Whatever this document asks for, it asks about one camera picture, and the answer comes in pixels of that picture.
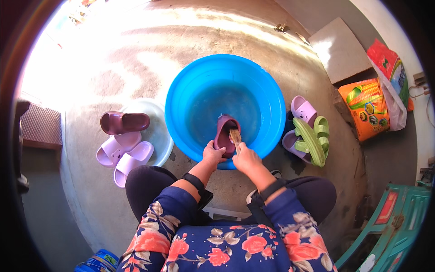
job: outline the blue bucket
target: blue bucket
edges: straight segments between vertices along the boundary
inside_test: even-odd
[[[79,263],[74,272],[116,272],[118,257],[105,249],[100,249],[86,262]]]
[[[165,120],[177,147],[194,161],[216,135],[217,120],[229,114],[240,123],[242,140],[266,157],[285,125],[285,103],[272,76],[244,57],[218,54],[186,66],[169,88]],[[233,161],[218,169],[235,169]]]

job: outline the navy blue shirt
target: navy blue shirt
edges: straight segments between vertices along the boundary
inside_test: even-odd
[[[335,271],[317,223],[287,189],[263,207],[265,225],[191,226],[197,203],[167,187],[143,215],[118,272]]]

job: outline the wrist strap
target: wrist strap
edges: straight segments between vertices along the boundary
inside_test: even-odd
[[[203,195],[205,191],[205,187],[200,179],[198,179],[197,177],[189,173],[184,174],[182,178],[190,182],[193,186],[195,186],[195,188],[198,190],[199,195]]]
[[[276,181],[269,185],[264,191],[260,193],[261,198],[263,201],[266,201],[266,199],[271,196],[271,194],[275,193],[277,190],[285,186],[285,181],[281,178],[277,178]]]

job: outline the green slipper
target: green slipper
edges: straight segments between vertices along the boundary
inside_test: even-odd
[[[322,146],[323,152],[325,153],[325,159],[328,157],[329,153],[329,124],[325,117],[317,116],[314,121],[314,133],[319,139],[319,143]]]
[[[302,119],[294,117],[293,124],[296,127],[294,133],[296,136],[302,136],[303,140],[297,140],[294,144],[296,150],[310,153],[311,163],[319,167],[325,165],[325,152],[320,144],[317,134]]]

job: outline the pink slipper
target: pink slipper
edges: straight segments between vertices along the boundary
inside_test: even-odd
[[[110,136],[98,149],[97,161],[104,167],[113,168],[122,155],[132,150],[141,140],[142,135],[138,131]]]
[[[233,117],[228,114],[223,114],[217,119],[217,133],[214,138],[213,148],[219,150],[222,147],[226,147],[226,152],[222,155],[223,158],[232,158],[236,147],[230,141],[230,129],[237,128],[240,130],[240,124]]]
[[[311,155],[310,153],[305,153],[299,150],[296,150],[294,147],[295,142],[299,139],[299,137],[296,136],[294,133],[294,130],[290,130],[289,132],[284,135],[282,138],[282,147],[284,147],[289,152],[295,154],[299,158],[301,158],[306,163],[311,163]]]
[[[310,102],[300,95],[297,95],[291,101],[291,113],[294,117],[301,118],[310,127],[314,126],[314,120],[317,117],[317,111],[311,106]]]
[[[134,168],[145,165],[154,152],[154,146],[150,142],[140,142],[130,152],[125,153],[116,165],[113,180],[121,188],[125,187],[128,173]]]

